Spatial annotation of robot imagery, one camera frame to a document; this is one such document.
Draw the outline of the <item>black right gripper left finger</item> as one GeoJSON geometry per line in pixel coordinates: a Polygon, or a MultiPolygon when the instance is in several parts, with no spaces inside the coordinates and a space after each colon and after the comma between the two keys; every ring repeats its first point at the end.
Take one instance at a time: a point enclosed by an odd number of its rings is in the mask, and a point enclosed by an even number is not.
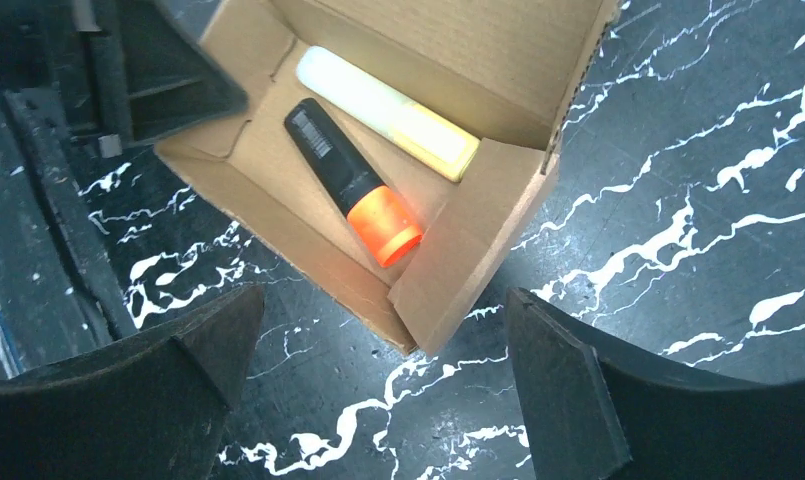
{"type": "Polygon", "coordinates": [[[0,479],[204,479],[240,404],[262,288],[0,380],[0,479]]]}

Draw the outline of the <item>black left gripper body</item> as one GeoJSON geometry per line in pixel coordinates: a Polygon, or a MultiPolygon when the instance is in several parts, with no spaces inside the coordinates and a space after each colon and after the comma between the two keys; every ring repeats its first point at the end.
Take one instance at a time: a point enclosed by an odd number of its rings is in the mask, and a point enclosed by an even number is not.
{"type": "Polygon", "coordinates": [[[115,1],[0,1],[0,90],[112,92],[115,1]]]}

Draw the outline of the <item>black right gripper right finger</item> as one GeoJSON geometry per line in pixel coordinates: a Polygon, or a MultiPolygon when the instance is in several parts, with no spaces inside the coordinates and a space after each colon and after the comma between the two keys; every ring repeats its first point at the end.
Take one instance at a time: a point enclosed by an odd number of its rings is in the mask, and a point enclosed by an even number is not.
{"type": "Polygon", "coordinates": [[[521,288],[505,324],[538,478],[805,479],[805,379],[690,367],[521,288]]]}

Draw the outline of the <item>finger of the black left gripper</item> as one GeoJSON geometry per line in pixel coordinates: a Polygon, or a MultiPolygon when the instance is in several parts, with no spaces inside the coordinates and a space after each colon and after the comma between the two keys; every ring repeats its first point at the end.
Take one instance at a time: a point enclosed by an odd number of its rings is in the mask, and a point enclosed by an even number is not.
{"type": "Polygon", "coordinates": [[[96,121],[122,146],[151,145],[241,113],[240,85],[160,1],[90,1],[87,34],[96,121]]]}

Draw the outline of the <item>brown cardboard box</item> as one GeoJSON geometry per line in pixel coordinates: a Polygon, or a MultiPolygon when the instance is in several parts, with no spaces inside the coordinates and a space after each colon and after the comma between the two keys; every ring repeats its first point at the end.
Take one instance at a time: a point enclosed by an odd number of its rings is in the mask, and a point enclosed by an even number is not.
{"type": "Polygon", "coordinates": [[[432,355],[552,191],[569,106],[619,12],[616,1],[224,1],[201,45],[248,110],[155,151],[377,335],[432,355]],[[285,131],[308,96],[295,69],[313,45],[481,139],[455,183],[329,108],[425,230],[394,266],[376,263],[285,131]]]}

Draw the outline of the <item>yellow handled tool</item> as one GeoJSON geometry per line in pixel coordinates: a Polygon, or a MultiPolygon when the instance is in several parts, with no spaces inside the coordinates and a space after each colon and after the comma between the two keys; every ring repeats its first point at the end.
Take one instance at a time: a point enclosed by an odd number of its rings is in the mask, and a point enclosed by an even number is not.
{"type": "Polygon", "coordinates": [[[311,46],[296,66],[309,90],[451,182],[459,182],[480,140],[328,49],[311,46]]]}

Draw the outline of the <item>red orange handled tool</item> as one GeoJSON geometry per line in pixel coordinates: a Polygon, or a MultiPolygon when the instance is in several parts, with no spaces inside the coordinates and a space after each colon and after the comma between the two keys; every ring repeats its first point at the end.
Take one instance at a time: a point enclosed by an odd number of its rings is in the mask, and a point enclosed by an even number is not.
{"type": "Polygon", "coordinates": [[[301,100],[284,127],[380,267],[394,265],[420,243],[423,229],[407,205],[317,100],[301,100]]]}

